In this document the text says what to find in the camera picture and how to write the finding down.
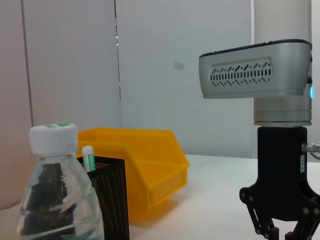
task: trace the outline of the marker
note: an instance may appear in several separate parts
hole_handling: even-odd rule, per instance
[[[92,146],[84,146],[82,148],[82,157],[84,170],[87,173],[96,170],[94,148]]]

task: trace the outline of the plastic bottle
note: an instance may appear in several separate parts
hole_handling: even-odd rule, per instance
[[[21,200],[18,234],[23,240],[103,240],[99,201],[76,159],[74,124],[30,129],[35,168]]]

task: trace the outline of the connector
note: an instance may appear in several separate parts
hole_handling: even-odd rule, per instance
[[[303,143],[301,149],[305,153],[320,153],[320,144]]]

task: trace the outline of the yellow plastic bin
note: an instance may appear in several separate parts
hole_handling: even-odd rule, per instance
[[[124,159],[129,220],[138,220],[187,184],[189,162],[168,130],[94,128],[80,131],[78,146],[94,155]]]

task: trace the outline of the table surface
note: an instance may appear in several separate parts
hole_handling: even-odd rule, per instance
[[[187,155],[188,184],[164,202],[166,214],[130,225],[131,240],[262,240],[255,234],[239,190],[254,184],[256,159]],[[308,162],[308,181],[320,193],[320,164]],[[296,222],[274,220],[280,240]],[[320,229],[313,239],[320,239]]]

